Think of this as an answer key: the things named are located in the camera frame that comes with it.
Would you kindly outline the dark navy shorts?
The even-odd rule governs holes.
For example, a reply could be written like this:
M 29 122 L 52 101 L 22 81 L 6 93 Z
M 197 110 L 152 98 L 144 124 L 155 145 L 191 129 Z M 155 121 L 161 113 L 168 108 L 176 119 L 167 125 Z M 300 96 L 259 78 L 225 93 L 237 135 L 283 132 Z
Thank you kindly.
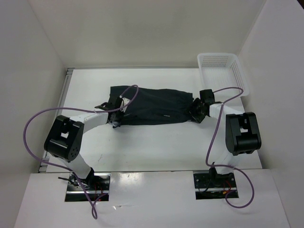
M 191 120 L 188 108 L 193 94 L 173 89 L 139 88 L 127 107 L 122 125 L 177 124 Z

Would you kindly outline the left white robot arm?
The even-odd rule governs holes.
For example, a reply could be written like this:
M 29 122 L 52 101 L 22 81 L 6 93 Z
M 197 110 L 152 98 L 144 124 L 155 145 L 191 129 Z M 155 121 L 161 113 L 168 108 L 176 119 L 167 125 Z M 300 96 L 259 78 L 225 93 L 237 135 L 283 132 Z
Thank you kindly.
M 129 99 L 118 98 L 115 103 L 97 106 L 102 112 L 93 111 L 77 116 L 59 115 L 54 120 L 44 143 L 44 149 L 58 158 L 78 177 L 78 185 L 85 190 L 91 189 L 99 178 L 80 154 L 83 134 L 105 124 L 118 127 L 127 109 Z

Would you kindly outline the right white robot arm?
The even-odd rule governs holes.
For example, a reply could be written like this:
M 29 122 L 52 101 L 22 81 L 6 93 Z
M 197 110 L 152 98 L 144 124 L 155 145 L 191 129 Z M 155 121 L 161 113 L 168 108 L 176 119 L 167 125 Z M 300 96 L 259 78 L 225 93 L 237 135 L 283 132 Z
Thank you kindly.
M 229 89 L 238 90 L 238 94 L 224 102 L 216 101 L 215 92 L 211 89 L 201 90 L 199 92 L 200 97 L 194 99 L 192 105 L 188 108 L 191 120 L 195 123 L 200 124 L 206 117 L 217 119 L 205 159 L 206 165 L 209 166 L 208 180 L 214 187 L 220 186 L 225 178 L 228 178 L 236 169 L 241 155 L 252 154 L 260 149 L 262 145 L 256 114 L 241 112 L 226 106 L 229 101 L 240 97 L 244 90 L 239 87 L 227 87 L 219 89 L 218 92 Z M 225 124 L 226 149 L 218 160 L 209 163 L 211 149 L 221 123 Z

